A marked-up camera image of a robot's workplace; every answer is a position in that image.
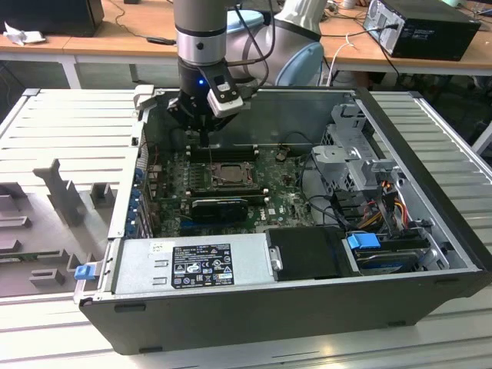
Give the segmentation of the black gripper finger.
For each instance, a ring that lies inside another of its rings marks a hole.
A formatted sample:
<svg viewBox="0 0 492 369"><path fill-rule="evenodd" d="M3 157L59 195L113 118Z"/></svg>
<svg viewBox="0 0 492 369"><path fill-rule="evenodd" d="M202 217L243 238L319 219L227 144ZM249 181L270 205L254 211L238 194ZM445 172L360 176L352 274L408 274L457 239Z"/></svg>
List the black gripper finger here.
<svg viewBox="0 0 492 369"><path fill-rule="evenodd" d="M210 136L217 132L222 130L227 124L229 124L233 119L235 118L235 115L229 115L227 117L223 118L218 118L212 115L211 117L206 119L206 139L205 139L205 146L208 148L210 146Z"/></svg>
<svg viewBox="0 0 492 369"><path fill-rule="evenodd" d="M167 112L185 131L198 133L200 146L205 146L205 106L199 100L178 96L168 102Z"/></svg>

